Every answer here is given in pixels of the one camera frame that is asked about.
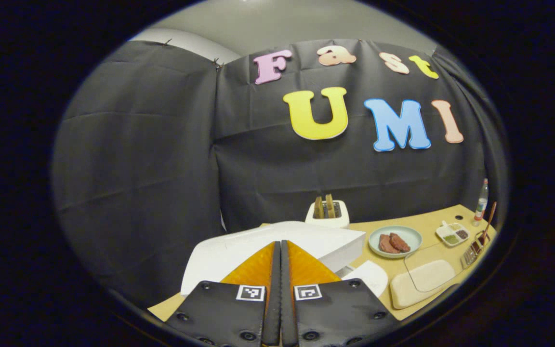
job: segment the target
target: steak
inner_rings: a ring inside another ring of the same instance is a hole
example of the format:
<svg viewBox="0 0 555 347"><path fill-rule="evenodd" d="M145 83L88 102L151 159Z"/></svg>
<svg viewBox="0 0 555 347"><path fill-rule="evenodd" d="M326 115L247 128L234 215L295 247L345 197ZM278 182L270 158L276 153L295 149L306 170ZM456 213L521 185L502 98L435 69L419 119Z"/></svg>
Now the steak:
<svg viewBox="0 0 555 347"><path fill-rule="evenodd" d="M396 250L394 246L391 246L389 236L385 234L381 234L381 241L378 244L378 248L387 253L399 253L399 250Z"/></svg>
<svg viewBox="0 0 555 347"><path fill-rule="evenodd" d="M410 246L408 246L408 244L396 233L390 233L389 243L402 252L410 252Z"/></svg>

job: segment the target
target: bottle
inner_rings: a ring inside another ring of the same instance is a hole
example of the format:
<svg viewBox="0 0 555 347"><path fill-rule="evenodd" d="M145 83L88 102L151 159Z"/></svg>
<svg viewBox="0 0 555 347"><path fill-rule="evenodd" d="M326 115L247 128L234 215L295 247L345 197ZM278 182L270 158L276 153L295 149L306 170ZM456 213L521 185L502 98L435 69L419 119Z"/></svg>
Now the bottle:
<svg viewBox="0 0 555 347"><path fill-rule="evenodd" d="M481 188L481 193L478 195L478 203L476 204L476 211L474 213L474 220L472 225L478 226L480 220L483 219L485 213L485 207L487 207L487 199L489 197L489 185L487 178L483 180L483 187Z"/></svg>

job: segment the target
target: blue plate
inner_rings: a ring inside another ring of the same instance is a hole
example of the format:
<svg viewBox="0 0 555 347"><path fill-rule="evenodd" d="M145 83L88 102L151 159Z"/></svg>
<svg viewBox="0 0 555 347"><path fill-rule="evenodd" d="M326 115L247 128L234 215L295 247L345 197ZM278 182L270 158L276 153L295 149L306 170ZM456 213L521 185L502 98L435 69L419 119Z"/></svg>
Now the blue plate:
<svg viewBox="0 0 555 347"><path fill-rule="evenodd" d="M381 234L390 235L390 233L396 233L401 239L404 240L410 246L410 252L406 253L387 253L383 252L378 248L378 243L381 241ZM403 227L403 226L389 226L380 228L370 235L370 239L368 240L368 244L370 244L370 248L372 251L378 255L382 255L383 257L387 258L403 258L408 254L413 253L414 251L418 250L421 246L421 242L423 241L423 237L421 234L414 230L413 228Z"/></svg>

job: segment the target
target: green sauce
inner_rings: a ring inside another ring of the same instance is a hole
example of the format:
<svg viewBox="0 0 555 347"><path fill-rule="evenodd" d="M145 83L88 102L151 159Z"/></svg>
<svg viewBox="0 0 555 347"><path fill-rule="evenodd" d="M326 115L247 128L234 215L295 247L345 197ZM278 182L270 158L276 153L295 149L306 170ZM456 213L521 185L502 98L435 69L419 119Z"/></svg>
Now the green sauce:
<svg viewBox="0 0 555 347"><path fill-rule="evenodd" d="M459 240L455 235L449 235L445 237L445 241L449 242L450 244L456 244Z"/></svg>

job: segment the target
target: wooden table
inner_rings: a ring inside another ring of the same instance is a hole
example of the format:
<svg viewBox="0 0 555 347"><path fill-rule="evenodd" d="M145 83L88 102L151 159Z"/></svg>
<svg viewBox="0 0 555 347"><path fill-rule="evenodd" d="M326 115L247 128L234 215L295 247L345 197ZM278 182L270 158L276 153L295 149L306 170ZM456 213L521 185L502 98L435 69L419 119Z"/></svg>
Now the wooden table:
<svg viewBox="0 0 555 347"><path fill-rule="evenodd" d="M463 216L464 219L456 219L455 217L457 215ZM417 263L419 263L421 261L429 262L437 259L445 259L449 261L449 263L453 265L454 268L461 269L459 260L460 256L474 241L475 234L484 230L487 226L487 222L485 222L484 220L481 221L479 226L472 226L471 222L473 216L474 211L471 211L462 205L456 205L448 207L446 209L441 209L430 213L412 215L409 217L378 220L376 222L352 223L348 227L349 229L363 231L367 235L363 247L363 254L358 259L353 261L350 266L356 268L358 266L361 266L361 264L366 261L372 261L381 266L387 272L389 283L395 275L407 272L407 266L405 265L403 258L388 259L385 257L381 257L380 255L374 253L368 246L368 239L370 238L370 234L372 234L373 231L387 226L404 226L417 230L423 237L423 242L421 243L419 250L417 250L417 252L412 255L412 261L416 261ZM441 239L436 235L436 229L442 225L443 220L445 220L449 224L453 222L458 222L462 224L471 233L471 237L465 242L454 246L453 248L444 246L443 244L441 244ZM456 275L456 277L445 283L444 288L448 288L449 286L456 283L461 283L471 274L472 270L476 268L477 264L480 262L480 258L485 255L487 248L489 248L490 244L495 239L496 230L491 226L489 227L488 235L491 239L491 242L487 241L487 244L485 245L485 248L478 259L466 270L461 271ZM387 286L387 289L385 289L383 294L379 296L379 300L395 316L395 318L397 318L398 320L403 320L421 309L423 306L430 303L430 301L434 300L442 292L443 291L441 290L437 294L432 295L431 297L421 301L420 303L416 303L410 307L406 307L405 309L395 309L392 305L390 289ZM157 318L161 319L162 321L166 321L176 311L183 300L184 298L180 294L176 294L171 298L159 303L158 305L149 307L148 310L156 315Z"/></svg>

